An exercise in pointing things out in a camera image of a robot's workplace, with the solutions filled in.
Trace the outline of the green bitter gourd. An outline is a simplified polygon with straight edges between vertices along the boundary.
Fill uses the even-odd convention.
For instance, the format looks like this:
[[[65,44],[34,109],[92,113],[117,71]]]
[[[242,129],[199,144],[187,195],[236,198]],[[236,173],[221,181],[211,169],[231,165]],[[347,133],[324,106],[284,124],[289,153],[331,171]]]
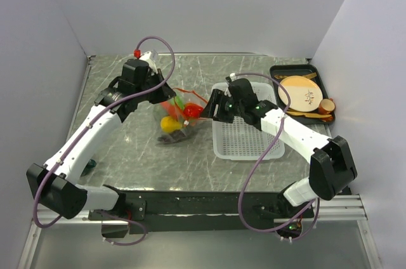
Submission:
[[[180,112],[184,111],[185,109],[185,104],[183,103],[181,97],[175,96],[174,98],[171,99],[171,104]]]

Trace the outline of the clear zip top bag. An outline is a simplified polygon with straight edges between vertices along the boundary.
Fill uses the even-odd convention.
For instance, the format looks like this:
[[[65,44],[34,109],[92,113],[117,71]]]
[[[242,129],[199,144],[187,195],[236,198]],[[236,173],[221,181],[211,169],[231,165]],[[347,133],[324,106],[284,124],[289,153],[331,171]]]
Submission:
[[[153,106],[153,117],[157,125],[157,144],[169,145],[191,137],[205,119],[202,111],[208,104],[194,90],[174,88],[175,97]]]

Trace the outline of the orange carrot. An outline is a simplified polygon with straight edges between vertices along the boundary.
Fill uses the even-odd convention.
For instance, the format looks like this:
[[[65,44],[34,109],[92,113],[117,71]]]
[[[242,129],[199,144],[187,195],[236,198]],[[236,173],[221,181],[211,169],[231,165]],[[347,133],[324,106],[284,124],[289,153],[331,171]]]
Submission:
[[[172,100],[160,103],[160,106],[171,116],[174,120],[178,120],[179,112],[176,104]]]

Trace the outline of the dark purple grape bunch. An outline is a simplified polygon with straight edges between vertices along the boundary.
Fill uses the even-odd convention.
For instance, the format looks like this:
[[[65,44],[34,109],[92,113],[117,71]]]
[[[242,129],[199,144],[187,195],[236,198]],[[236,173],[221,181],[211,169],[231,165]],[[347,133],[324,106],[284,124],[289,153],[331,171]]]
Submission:
[[[172,133],[162,133],[158,136],[157,141],[160,144],[173,144],[185,140],[188,137],[182,130],[173,131]]]

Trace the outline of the yellow bell pepper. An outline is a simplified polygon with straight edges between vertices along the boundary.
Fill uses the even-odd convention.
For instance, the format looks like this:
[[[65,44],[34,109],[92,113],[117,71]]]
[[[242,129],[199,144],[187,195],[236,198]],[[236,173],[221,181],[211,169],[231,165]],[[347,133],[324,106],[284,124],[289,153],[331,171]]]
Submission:
[[[172,118],[170,115],[167,115],[161,119],[160,128],[164,133],[173,133],[181,130],[183,128],[183,124]]]

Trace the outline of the green netted melon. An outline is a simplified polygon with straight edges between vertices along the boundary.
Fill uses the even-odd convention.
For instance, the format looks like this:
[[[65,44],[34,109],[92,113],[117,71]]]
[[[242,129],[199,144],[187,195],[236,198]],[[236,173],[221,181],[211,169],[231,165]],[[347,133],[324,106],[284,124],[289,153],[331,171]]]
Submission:
[[[162,118],[164,118],[165,116],[167,116],[167,112],[166,110],[162,107],[161,104],[156,104],[153,106],[153,117],[154,120],[160,124]]]

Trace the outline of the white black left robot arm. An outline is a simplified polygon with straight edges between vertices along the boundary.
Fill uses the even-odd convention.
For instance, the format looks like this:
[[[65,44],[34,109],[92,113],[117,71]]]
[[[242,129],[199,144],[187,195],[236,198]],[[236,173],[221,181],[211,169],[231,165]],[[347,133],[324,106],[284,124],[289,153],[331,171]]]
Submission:
[[[114,187],[78,184],[98,147],[138,108],[141,102],[157,104],[175,97],[155,62],[147,56],[129,59],[95,99],[88,116],[64,146],[43,165],[33,164],[27,179],[33,198],[71,219],[84,210],[103,210],[114,220],[126,212],[126,194]]]

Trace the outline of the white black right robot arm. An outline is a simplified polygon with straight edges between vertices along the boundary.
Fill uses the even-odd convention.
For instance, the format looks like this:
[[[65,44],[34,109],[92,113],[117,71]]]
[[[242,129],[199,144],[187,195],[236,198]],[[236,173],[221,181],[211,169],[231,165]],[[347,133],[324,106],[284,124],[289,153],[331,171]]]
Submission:
[[[279,213],[292,217],[300,205],[316,198],[331,200],[358,176],[348,142],[329,138],[289,117],[268,100],[259,100],[247,79],[230,82],[228,91],[214,89],[201,117],[231,123],[240,117],[294,149],[310,165],[308,177],[293,183],[277,202]]]

